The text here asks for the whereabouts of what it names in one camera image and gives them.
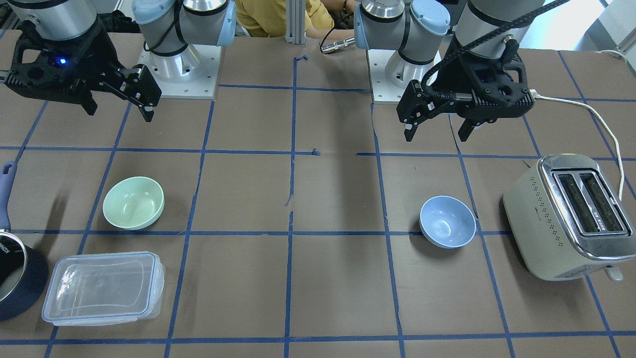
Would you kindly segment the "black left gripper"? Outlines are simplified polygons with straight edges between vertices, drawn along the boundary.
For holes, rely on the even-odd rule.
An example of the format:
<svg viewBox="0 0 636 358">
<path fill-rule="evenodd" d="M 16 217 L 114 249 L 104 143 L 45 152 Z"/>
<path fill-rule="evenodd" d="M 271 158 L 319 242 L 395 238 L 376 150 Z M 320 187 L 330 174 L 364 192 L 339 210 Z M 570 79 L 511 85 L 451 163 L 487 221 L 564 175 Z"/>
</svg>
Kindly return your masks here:
<svg viewBox="0 0 636 358">
<path fill-rule="evenodd" d="M 466 142 L 482 123 L 500 118 L 518 118 L 535 104 L 520 55 L 502 55 L 497 59 L 464 54 L 446 68 L 446 86 L 465 93 L 469 102 L 459 104 L 456 93 L 435 91 L 419 80 L 411 80 L 400 98 L 396 112 L 404 124 L 404 137 L 411 142 L 418 126 L 441 113 L 455 112 L 464 118 L 458 136 Z"/>
</svg>

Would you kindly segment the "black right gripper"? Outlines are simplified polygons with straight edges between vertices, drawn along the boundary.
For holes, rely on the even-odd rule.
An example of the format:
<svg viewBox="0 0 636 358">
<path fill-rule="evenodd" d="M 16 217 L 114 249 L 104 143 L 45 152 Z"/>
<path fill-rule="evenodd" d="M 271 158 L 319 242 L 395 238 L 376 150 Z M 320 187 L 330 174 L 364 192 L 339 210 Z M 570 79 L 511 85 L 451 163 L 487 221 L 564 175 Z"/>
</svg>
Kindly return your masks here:
<svg viewBox="0 0 636 358">
<path fill-rule="evenodd" d="M 43 38 L 32 21 L 19 26 L 11 68 L 4 84 L 26 98 L 81 105 L 90 116 L 98 109 L 93 91 L 108 91 L 137 107 L 151 122 L 161 88 L 145 64 L 125 68 L 100 19 L 84 34 L 54 41 Z"/>
</svg>

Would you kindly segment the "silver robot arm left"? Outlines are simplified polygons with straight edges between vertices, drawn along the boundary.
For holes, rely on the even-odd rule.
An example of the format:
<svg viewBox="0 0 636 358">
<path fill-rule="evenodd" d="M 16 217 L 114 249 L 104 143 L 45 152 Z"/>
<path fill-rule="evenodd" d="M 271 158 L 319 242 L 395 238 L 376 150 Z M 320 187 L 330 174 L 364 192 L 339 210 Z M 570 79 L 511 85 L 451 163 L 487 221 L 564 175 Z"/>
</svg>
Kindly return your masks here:
<svg viewBox="0 0 636 358">
<path fill-rule="evenodd" d="M 402 76 L 396 112 L 406 141 L 425 120 L 456 114 L 459 138 L 500 118 L 530 111 L 534 98 L 519 43 L 542 0 L 468 0 L 457 11 L 438 0 L 362 0 L 354 11 L 356 46 L 393 50 L 402 65 L 426 67 Z"/>
</svg>

